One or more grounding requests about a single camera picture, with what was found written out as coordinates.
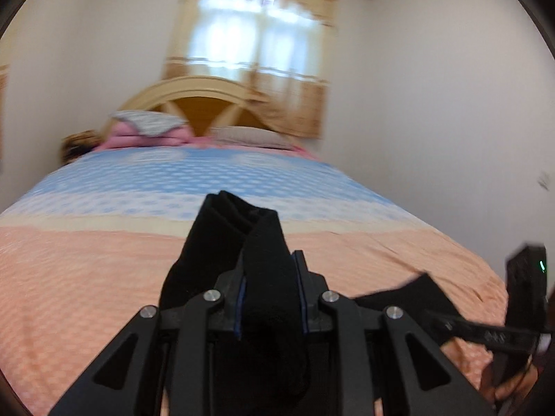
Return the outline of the person's right hand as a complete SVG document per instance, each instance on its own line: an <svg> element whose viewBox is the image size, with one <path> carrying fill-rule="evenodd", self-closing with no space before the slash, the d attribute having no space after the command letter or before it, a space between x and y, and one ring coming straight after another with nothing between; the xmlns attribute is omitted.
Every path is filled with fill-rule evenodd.
<svg viewBox="0 0 555 416"><path fill-rule="evenodd" d="M489 363L481 373L479 391L490 404L511 398L515 405L519 405L533 388L537 379L538 371L532 364L525 371L518 373L506 382L494 386L493 364Z"/></svg>

